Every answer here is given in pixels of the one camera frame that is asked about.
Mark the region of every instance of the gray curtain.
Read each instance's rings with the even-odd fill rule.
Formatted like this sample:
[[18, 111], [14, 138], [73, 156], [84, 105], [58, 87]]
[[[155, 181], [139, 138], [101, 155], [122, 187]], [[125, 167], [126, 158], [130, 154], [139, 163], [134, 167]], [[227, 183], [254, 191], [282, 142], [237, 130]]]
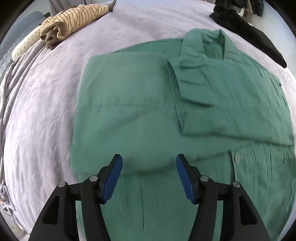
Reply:
[[79, 4], [91, 4], [91, 0], [49, 0], [49, 3], [52, 15], [54, 16], [72, 5], [78, 6]]

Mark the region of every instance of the beige striped towel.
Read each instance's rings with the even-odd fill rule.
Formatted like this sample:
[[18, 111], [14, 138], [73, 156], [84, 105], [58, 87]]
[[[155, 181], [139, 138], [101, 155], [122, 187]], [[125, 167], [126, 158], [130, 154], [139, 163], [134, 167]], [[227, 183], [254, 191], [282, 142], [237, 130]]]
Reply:
[[54, 49], [71, 34], [112, 11], [116, 1], [108, 5], [71, 6], [54, 17], [48, 17], [40, 26], [40, 38], [46, 42], [47, 48]]

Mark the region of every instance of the bed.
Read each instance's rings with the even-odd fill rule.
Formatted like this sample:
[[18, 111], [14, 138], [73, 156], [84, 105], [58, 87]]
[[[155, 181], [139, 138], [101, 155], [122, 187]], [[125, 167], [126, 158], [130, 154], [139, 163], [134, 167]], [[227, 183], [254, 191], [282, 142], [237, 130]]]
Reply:
[[[296, 80], [266, 54], [217, 25], [214, 5], [198, 0], [118, 0], [112, 13], [71, 35], [54, 50], [39, 40], [7, 69], [1, 93], [2, 208], [30, 233], [60, 181], [77, 177], [69, 166], [77, 96], [93, 55], [134, 44], [182, 37], [192, 28], [223, 29], [236, 46], [282, 82], [296, 134]], [[281, 236], [296, 218], [296, 208]]]

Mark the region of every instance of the green shirt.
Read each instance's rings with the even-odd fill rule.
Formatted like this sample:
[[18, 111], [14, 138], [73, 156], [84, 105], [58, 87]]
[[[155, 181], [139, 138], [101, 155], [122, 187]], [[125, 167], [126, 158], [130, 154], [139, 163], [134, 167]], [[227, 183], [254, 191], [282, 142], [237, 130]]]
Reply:
[[[178, 177], [179, 153], [215, 181], [241, 182], [272, 240], [292, 210], [294, 137], [280, 81], [223, 31], [194, 29], [89, 60], [70, 164], [82, 182], [115, 153], [124, 167], [102, 207], [112, 240], [188, 239], [197, 205]], [[219, 202], [213, 240], [221, 211]]]

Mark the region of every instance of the button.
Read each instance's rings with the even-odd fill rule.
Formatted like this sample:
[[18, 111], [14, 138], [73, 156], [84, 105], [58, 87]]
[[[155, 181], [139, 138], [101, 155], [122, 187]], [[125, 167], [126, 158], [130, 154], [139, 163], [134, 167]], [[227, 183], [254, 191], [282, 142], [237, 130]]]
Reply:
[[234, 156], [234, 160], [235, 160], [236, 163], [239, 163], [239, 162], [240, 162], [240, 160], [241, 160], [241, 155], [240, 155], [239, 152], [237, 152], [237, 153], [235, 154], [235, 156]]

